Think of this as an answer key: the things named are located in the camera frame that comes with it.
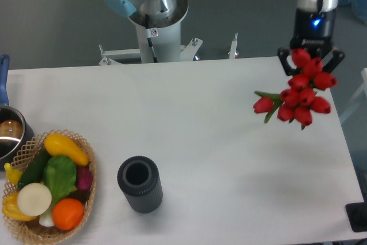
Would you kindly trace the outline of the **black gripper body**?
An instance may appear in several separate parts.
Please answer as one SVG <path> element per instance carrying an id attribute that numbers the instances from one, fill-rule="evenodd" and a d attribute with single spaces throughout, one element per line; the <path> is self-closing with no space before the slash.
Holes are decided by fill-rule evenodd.
<path id="1" fill-rule="evenodd" d="M 296 9 L 290 49 L 303 48 L 312 57 L 324 58 L 332 48 L 336 9 L 320 13 Z"/>

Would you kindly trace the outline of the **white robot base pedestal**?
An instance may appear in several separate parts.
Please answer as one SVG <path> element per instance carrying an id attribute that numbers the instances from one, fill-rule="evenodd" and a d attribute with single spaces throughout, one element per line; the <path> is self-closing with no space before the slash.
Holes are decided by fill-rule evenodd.
<path id="1" fill-rule="evenodd" d="M 164 28 L 148 28 L 135 24 L 139 48 L 104 51 L 99 46 L 99 65 L 118 65 L 132 59 L 144 63 L 169 63 L 178 61 L 198 61 L 198 51 L 203 40 L 194 37 L 188 44 L 181 45 L 181 22 Z"/>

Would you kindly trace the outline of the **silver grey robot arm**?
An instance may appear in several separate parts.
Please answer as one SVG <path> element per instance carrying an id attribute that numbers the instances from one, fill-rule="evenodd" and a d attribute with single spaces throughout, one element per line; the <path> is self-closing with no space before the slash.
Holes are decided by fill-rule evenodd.
<path id="1" fill-rule="evenodd" d="M 136 54 L 143 63 L 193 61 L 202 41 L 193 38 L 181 45 L 181 22 L 188 12 L 188 0 L 103 0 L 115 13 L 134 25 L 139 48 Z M 286 75 L 294 75 L 288 56 L 298 48 L 312 57 L 330 55 L 323 70 L 332 72 L 344 58 L 333 46 L 332 36 L 338 0 L 297 0 L 294 34 L 288 47 L 278 50 Z"/>

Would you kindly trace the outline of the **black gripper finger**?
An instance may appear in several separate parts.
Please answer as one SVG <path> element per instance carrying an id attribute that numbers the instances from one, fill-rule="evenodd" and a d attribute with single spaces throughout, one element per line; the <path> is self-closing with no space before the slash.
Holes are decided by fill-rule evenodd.
<path id="1" fill-rule="evenodd" d="M 342 50 L 336 47 L 333 47 L 330 53 L 326 55 L 326 57 L 327 56 L 330 56 L 330 59 L 323 66 L 322 71 L 327 72 L 327 73 L 332 73 L 333 70 L 335 70 L 336 67 L 338 67 L 341 61 L 345 58 L 345 53 Z"/>
<path id="2" fill-rule="evenodd" d="M 292 50 L 289 46 L 281 47 L 277 50 L 277 56 L 287 76 L 295 76 L 300 74 L 300 69 L 293 68 L 288 61 L 288 57 L 290 56 L 291 53 Z"/>

